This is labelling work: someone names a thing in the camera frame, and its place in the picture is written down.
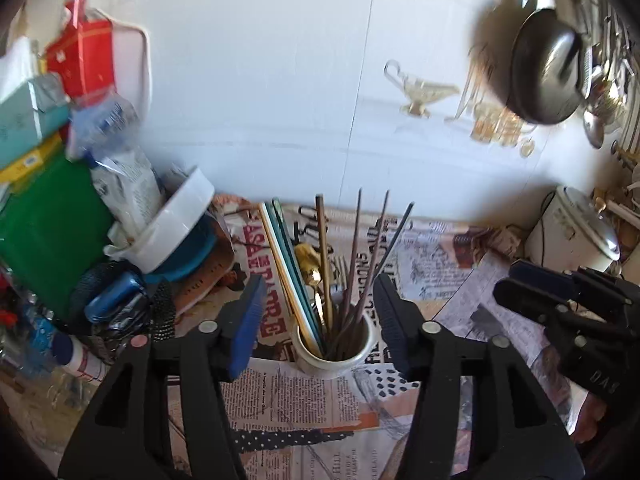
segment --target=red object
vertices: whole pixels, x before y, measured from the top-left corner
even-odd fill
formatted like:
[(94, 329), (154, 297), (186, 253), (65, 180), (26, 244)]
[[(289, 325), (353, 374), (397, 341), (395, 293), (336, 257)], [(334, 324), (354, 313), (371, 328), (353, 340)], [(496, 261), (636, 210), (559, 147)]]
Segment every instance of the red object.
[(13, 328), (17, 322), (18, 316), (16, 316), (13, 312), (0, 310), (0, 324), (3, 324), (8, 328)]
[(47, 70), (62, 78), (65, 92), (91, 105), (115, 85), (113, 75), (113, 25), (110, 20), (87, 20), (86, 0), (67, 0), (70, 15), (60, 37), (45, 49)]

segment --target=rice cooker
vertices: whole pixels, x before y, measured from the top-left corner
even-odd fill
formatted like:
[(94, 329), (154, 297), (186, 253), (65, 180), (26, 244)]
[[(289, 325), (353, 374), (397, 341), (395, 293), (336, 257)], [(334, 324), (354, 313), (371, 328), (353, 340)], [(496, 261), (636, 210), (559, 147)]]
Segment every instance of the rice cooker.
[(620, 259), (618, 237), (602, 214), (606, 204), (593, 203), (573, 187), (559, 186), (525, 244), (535, 264), (562, 272), (590, 267), (604, 272)]

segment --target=white pot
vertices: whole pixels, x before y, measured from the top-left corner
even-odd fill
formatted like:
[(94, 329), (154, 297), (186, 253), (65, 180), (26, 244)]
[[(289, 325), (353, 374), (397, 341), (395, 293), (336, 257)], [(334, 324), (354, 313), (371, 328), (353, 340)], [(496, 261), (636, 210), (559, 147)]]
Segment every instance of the white pot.
[(577, 189), (559, 186), (525, 244), (535, 264), (562, 272), (590, 267), (604, 272), (620, 259), (612, 225)]
[(366, 330), (362, 338), (360, 351), (351, 359), (345, 361), (325, 361), (313, 355), (306, 349), (302, 339), (300, 339), (300, 327), (294, 320), (293, 330), (291, 331), (291, 341), (293, 348), (296, 349), (296, 364), (298, 368), (312, 377), (335, 379), (336, 377), (343, 376), (353, 367), (361, 365), (378, 341), (378, 329), (373, 324), (371, 318), (367, 314), (364, 314), (362, 318)]

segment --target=gold pot decal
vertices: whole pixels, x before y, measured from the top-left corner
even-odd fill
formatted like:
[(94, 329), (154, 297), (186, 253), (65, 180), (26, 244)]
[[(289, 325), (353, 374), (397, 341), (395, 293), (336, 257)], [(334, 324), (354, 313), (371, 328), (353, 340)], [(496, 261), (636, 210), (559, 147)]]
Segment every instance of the gold pot decal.
[(455, 85), (431, 83), (418, 76), (402, 72), (400, 64), (393, 59), (386, 62), (385, 77), (401, 89), (402, 93), (411, 101), (400, 109), (413, 116), (429, 118), (431, 114), (425, 105), (460, 93)]

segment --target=white bowl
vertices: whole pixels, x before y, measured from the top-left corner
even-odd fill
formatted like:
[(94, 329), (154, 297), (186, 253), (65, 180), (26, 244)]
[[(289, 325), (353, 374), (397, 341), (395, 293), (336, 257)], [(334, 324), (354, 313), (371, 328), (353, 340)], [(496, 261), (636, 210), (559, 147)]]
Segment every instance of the white bowl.
[(196, 168), (133, 245), (107, 245), (104, 254), (112, 260), (129, 260), (143, 274), (156, 270), (204, 215), (213, 195), (213, 184)]
[(362, 318), (366, 326), (366, 332), (362, 338), (360, 351), (345, 361), (325, 361), (324, 359), (316, 357), (306, 349), (302, 339), (300, 339), (300, 327), (294, 317), (291, 342), (293, 343), (293, 348), (296, 349), (296, 364), (298, 368), (312, 377), (335, 379), (336, 377), (343, 376), (353, 367), (362, 364), (378, 341), (378, 329), (373, 324), (371, 318), (367, 314), (364, 314)]

